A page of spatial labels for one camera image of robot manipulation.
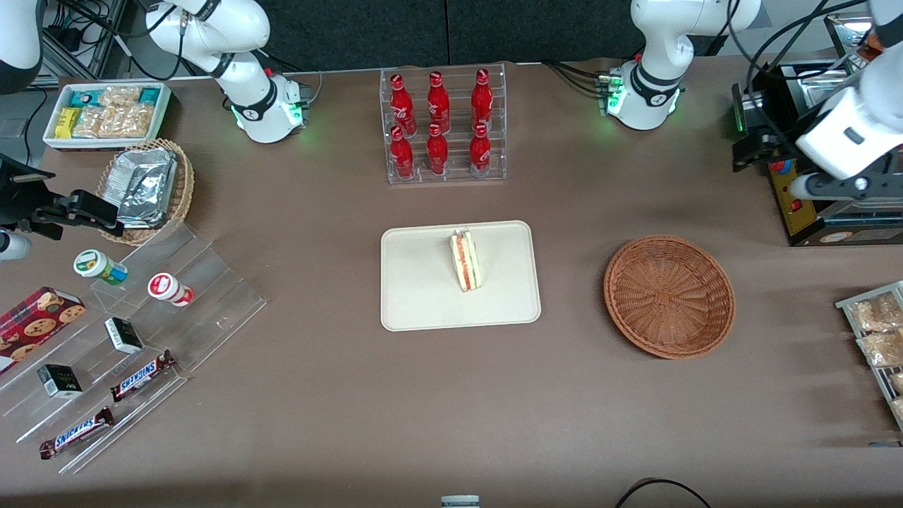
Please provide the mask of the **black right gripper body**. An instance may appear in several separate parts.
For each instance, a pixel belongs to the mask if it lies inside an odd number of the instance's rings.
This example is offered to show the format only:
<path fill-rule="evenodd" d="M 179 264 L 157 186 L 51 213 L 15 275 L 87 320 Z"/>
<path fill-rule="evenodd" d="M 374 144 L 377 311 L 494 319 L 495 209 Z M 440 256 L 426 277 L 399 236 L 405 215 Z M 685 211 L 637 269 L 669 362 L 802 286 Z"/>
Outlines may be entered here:
<path fill-rule="evenodd" d="M 21 164 L 6 155 L 1 157 L 1 225 L 31 234 L 31 221 L 58 223 L 56 200 L 45 181 L 56 176 Z"/>

